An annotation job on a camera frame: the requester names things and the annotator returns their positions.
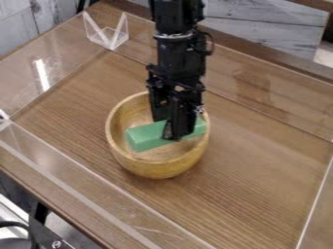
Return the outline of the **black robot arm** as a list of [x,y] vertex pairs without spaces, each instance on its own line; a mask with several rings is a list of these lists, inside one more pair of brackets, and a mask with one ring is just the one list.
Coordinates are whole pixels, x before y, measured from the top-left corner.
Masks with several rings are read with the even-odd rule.
[[192,134],[204,109],[201,81],[206,75],[208,38],[198,28],[205,19],[202,0],[150,0],[158,63],[148,65],[148,89],[154,121],[165,121],[162,138]]

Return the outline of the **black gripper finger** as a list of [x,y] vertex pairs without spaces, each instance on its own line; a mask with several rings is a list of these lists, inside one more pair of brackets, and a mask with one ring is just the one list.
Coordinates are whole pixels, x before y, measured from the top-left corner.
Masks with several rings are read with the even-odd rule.
[[197,117],[202,113],[202,94],[197,91],[177,91],[169,98],[164,139],[178,141],[184,136],[192,134]]
[[168,118],[170,86],[157,77],[153,77],[148,80],[148,89],[153,119],[158,122]]

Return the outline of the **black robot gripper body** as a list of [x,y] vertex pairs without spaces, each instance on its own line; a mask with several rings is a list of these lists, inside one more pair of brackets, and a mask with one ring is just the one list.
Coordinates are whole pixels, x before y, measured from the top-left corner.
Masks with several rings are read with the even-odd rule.
[[186,101],[201,101],[206,89],[202,77],[206,75],[212,35],[192,29],[182,34],[157,34],[158,61],[148,65],[148,89],[154,101],[169,101],[181,95]]

